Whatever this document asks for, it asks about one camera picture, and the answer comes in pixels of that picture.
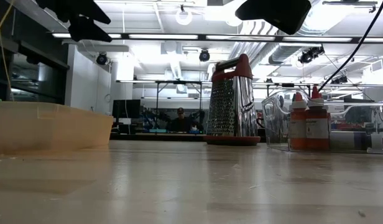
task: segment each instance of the person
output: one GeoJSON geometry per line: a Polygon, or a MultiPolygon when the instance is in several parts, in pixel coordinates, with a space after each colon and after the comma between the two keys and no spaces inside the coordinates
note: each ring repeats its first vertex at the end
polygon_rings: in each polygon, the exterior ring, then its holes
{"type": "Polygon", "coordinates": [[[193,121],[185,117],[185,110],[183,108],[178,108],[177,113],[178,118],[172,120],[171,123],[168,124],[167,129],[176,132],[189,132],[193,121]]]}

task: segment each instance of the beige box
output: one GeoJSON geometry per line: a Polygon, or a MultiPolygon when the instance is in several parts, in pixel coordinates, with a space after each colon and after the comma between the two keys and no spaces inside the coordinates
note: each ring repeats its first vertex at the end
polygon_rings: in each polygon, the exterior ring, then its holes
{"type": "Polygon", "coordinates": [[[106,146],[112,116],[53,103],[0,102],[0,154],[106,146]]]}

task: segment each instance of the orange bottle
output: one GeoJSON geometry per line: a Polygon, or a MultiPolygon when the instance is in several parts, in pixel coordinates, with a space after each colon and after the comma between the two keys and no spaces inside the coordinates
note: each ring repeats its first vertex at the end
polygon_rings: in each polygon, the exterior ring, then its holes
{"type": "Polygon", "coordinates": [[[292,102],[290,119],[290,148],[291,151],[306,150],[306,103],[302,95],[297,93],[295,101],[292,102]]]}
{"type": "Polygon", "coordinates": [[[324,109],[324,100],[320,98],[317,87],[313,87],[311,100],[306,110],[306,144],[312,151],[330,150],[328,113],[324,109]]]}

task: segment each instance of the wooden table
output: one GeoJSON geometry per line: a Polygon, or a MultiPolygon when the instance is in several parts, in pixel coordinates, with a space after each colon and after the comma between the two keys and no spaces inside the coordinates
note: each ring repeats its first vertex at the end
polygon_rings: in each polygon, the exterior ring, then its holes
{"type": "Polygon", "coordinates": [[[383,223],[383,156],[203,142],[0,156],[0,223],[383,223]]]}

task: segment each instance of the box grater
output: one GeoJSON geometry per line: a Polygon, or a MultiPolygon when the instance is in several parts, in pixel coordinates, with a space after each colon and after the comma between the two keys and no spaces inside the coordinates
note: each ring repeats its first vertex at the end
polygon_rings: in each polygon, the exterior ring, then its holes
{"type": "Polygon", "coordinates": [[[212,92],[206,140],[212,144],[259,142],[248,56],[221,62],[212,76],[212,92]],[[224,70],[236,66],[235,71],[224,70]]]}

